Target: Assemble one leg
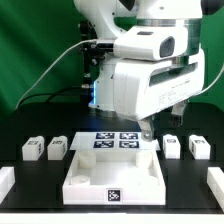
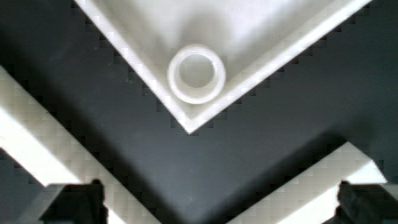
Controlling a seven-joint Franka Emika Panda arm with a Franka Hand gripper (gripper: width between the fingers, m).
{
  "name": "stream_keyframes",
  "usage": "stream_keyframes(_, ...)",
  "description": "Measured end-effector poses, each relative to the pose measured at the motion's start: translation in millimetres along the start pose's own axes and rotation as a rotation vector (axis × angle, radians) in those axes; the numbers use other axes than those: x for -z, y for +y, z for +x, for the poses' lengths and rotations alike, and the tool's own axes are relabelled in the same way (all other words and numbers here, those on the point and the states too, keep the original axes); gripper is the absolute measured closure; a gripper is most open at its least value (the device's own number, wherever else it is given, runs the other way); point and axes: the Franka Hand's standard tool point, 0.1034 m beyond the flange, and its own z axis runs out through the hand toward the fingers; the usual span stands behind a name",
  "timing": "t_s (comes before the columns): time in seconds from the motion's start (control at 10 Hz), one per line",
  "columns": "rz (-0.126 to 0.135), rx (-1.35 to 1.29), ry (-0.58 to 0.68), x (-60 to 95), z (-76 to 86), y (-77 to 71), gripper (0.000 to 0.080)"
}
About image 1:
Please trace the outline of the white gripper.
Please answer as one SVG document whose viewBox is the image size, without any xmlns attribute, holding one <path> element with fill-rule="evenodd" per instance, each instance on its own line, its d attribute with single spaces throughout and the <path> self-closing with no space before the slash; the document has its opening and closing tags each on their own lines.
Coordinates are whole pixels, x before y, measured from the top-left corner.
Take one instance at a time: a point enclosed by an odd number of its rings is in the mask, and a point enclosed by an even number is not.
<svg viewBox="0 0 224 224">
<path fill-rule="evenodd" d="M 171 60 L 122 59 L 115 67 L 113 78 L 114 109 L 123 118 L 140 120 L 141 137 L 151 142 L 154 140 L 151 115 L 174 105 L 170 122 L 174 127 L 181 126 L 187 107 L 183 100 L 202 90 L 204 68 L 203 53 L 191 56 L 189 64 L 183 67 L 173 67 Z"/>
</svg>

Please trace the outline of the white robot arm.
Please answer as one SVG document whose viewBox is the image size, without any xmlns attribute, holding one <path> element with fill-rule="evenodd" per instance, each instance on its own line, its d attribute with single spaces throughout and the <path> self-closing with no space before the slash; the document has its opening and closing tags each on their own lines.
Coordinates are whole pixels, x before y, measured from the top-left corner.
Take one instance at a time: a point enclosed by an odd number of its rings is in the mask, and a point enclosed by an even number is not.
<svg viewBox="0 0 224 224">
<path fill-rule="evenodd" d="M 190 97 L 202 92 L 201 21 L 224 0 L 73 0 L 96 32 L 88 49 L 99 64 L 90 108 L 136 121 L 154 138 L 154 115 L 171 108 L 180 126 Z"/>
</svg>

